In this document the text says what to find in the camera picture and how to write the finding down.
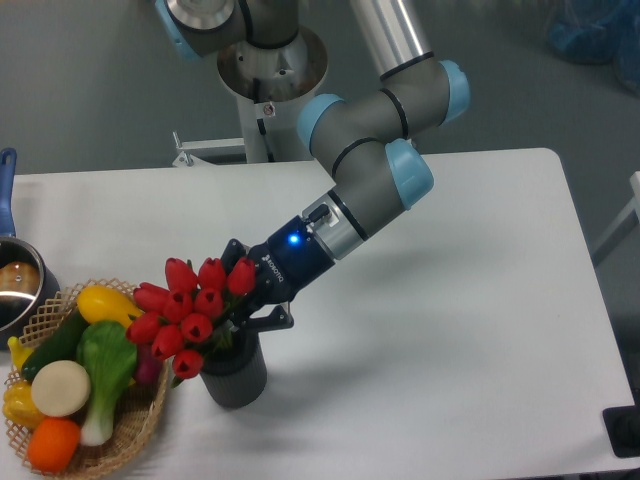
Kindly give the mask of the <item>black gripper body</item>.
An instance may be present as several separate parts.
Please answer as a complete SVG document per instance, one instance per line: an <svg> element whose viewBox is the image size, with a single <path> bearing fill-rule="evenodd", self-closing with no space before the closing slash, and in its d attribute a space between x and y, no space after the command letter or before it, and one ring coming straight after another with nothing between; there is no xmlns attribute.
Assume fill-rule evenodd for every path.
<svg viewBox="0 0 640 480"><path fill-rule="evenodd" d="M296 294L335 263L311 229L294 217L264 243L249 247L246 258L256 267L256 286L241 305L254 313L265 305L292 301Z"/></svg>

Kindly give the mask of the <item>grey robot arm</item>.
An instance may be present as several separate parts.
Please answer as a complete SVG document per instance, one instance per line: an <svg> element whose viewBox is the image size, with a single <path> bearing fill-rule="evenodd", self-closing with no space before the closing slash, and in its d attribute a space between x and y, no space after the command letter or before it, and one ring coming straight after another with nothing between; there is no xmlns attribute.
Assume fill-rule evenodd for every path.
<svg viewBox="0 0 640 480"><path fill-rule="evenodd" d="M469 106L467 78L438 60L409 1L351 5L381 81L348 102L319 94L328 66L322 41L298 18L294 1L159 1L175 48L188 58L215 55L238 102L250 161L316 159L331 190L264 243L228 244L223 258L247 255L256 287L222 322L261 332L292 325L296 294L433 187L411 139Z"/></svg>

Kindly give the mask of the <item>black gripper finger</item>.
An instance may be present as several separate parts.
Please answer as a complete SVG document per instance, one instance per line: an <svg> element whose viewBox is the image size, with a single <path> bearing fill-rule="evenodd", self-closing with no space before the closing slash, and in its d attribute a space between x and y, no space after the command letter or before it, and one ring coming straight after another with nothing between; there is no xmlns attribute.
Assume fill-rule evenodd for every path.
<svg viewBox="0 0 640 480"><path fill-rule="evenodd" d="M270 313L262 317L250 317L248 309L236 311L231 314L230 320L236 327L246 331L276 331L294 326L289 302L274 305Z"/></svg>
<svg viewBox="0 0 640 480"><path fill-rule="evenodd" d="M230 239L224 251L220 255L222 267L226 273L230 273L236 263L245 257L250 248L238 239Z"/></svg>

